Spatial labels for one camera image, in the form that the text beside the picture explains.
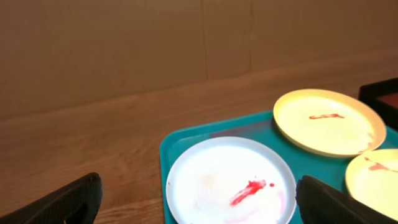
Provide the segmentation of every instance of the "beige wall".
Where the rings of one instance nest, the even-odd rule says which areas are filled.
[[[393,47],[396,0],[4,0],[0,119]]]

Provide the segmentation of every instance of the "black object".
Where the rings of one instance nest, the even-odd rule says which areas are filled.
[[[298,181],[296,201],[304,224],[398,224],[308,175]]]
[[[388,126],[398,130],[398,108],[378,99],[381,96],[397,92],[398,78],[393,78],[361,86],[359,89],[359,100],[374,109]]]
[[[92,224],[101,199],[101,178],[90,173],[1,217],[0,224]]]

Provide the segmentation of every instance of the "teal tray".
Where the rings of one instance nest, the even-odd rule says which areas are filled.
[[[201,141],[221,136],[237,136],[261,142],[285,160],[296,181],[301,179],[303,175],[311,175],[347,194],[344,176],[351,159],[322,157],[304,151],[283,137],[272,117],[272,111],[266,111],[181,129],[169,134],[160,145],[165,224],[177,224],[169,210],[165,194],[167,176],[171,166],[181,153],[189,147]],[[387,127],[387,138],[380,148],[398,148],[398,133]],[[302,223],[302,221],[297,207],[290,224],[299,223]]]

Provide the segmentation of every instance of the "yellow plate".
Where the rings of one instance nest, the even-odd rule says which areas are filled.
[[[353,157],[379,147],[386,125],[364,103],[327,90],[296,90],[281,96],[274,118],[294,144],[316,154]]]
[[[353,159],[346,170],[349,194],[398,221],[398,149],[381,149]]]

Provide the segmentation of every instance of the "red sauce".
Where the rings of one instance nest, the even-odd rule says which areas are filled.
[[[266,186],[265,180],[260,181],[249,181],[249,184],[241,191],[239,191],[230,203],[231,206],[235,206],[243,201],[246,197],[254,195],[257,191],[263,189]]]
[[[371,167],[368,168],[370,171],[375,171],[375,170],[386,170],[386,171],[398,172],[398,170],[390,170],[388,167],[386,167],[386,166],[383,165],[383,164],[380,164],[380,163],[378,163],[378,162],[373,162],[373,161],[370,160],[368,157],[365,157],[365,160],[374,163],[373,166],[371,166]]]
[[[375,171],[375,170],[390,170],[387,167],[385,167],[384,165],[380,164],[380,163],[376,163],[373,166],[369,167],[369,170],[371,171]]]
[[[310,119],[319,119],[319,118],[345,118],[345,117],[340,116],[339,114],[323,114],[319,117],[310,116]]]

